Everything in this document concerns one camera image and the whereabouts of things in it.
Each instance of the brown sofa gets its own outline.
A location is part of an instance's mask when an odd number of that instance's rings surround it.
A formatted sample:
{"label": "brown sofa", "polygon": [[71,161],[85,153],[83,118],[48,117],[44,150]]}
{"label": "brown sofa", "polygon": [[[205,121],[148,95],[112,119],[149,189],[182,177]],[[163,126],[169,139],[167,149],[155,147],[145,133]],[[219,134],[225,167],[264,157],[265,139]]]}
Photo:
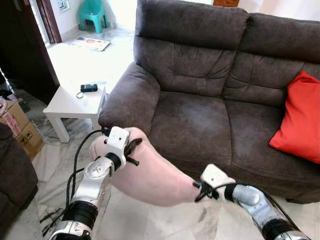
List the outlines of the brown sofa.
{"label": "brown sofa", "polygon": [[0,123],[0,239],[20,210],[36,194],[38,178],[11,129]]}
{"label": "brown sofa", "polygon": [[199,179],[216,164],[296,203],[320,201],[320,165],[269,146],[287,85],[320,79],[320,23],[176,0],[138,0],[132,63],[99,123],[135,126]]}

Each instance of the sofa seat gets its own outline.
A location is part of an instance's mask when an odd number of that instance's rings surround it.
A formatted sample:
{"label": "sofa seat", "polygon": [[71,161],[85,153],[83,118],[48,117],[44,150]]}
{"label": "sofa seat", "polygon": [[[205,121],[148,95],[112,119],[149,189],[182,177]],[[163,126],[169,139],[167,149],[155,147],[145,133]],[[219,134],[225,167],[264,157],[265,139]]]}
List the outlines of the sofa seat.
{"label": "sofa seat", "polygon": [[217,97],[161,91],[150,142],[160,154],[195,179],[199,169],[231,164],[231,137],[224,101]]}
{"label": "sofa seat", "polygon": [[277,195],[287,199],[319,191],[319,164],[269,146],[281,126],[283,109],[230,100],[225,106],[231,131],[231,165],[237,181],[272,189],[273,193],[277,189]]}

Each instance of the white tile floor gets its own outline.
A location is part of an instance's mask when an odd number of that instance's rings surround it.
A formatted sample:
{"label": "white tile floor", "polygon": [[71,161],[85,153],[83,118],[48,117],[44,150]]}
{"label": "white tile floor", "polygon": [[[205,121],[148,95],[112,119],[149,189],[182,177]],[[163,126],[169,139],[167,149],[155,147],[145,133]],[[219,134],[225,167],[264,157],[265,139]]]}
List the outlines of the white tile floor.
{"label": "white tile floor", "polygon": [[[48,49],[61,84],[107,83],[110,92],[121,74],[133,61],[133,32],[105,29],[103,34],[79,32],[78,36],[111,41],[103,52],[71,48],[67,43]],[[21,213],[4,240],[42,240],[39,219],[57,208],[64,208],[66,183],[73,168],[73,158],[82,139],[91,131],[89,120],[65,119],[69,143],[60,143],[55,131],[43,115],[46,107],[32,96],[19,92],[28,102],[27,113],[45,141],[41,153],[33,161],[40,182],[39,191],[30,206]],[[89,147],[94,137],[83,146]],[[78,167],[85,166],[89,154],[82,150]],[[96,240],[262,240],[252,220],[240,207],[231,203],[185,203],[175,207],[157,207],[134,200],[116,188],[100,224]],[[320,240],[320,203],[294,204],[277,198],[292,219],[312,240]]]}

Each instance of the box label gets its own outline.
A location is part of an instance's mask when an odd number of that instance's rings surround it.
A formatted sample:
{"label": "box label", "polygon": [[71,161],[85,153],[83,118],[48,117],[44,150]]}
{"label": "box label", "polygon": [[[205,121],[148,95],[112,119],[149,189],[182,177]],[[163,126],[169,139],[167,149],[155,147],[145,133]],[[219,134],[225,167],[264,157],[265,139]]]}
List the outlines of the box label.
{"label": "box label", "polygon": [[21,130],[18,127],[16,120],[10,114],[10,112],[6,112],[5,114],[3,114],[2,117],[5,120],[6,124],[11,128],[14,135],[18,136],[21,133]]}

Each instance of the wooden door frame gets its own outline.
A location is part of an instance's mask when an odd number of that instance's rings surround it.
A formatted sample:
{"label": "wooden door frame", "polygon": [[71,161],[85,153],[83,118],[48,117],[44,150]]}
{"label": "wooden door frame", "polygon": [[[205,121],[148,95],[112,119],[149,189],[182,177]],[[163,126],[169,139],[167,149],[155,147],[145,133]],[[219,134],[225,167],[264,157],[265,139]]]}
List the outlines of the wooden door frame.
{"label": "wooden door frame", "polygon": [[50,0],[35,0],[38,5],[40,15],[49,37],[51,44],[59,44],[62,42],[61,35],[58,29],[57,21],[52,9]]}

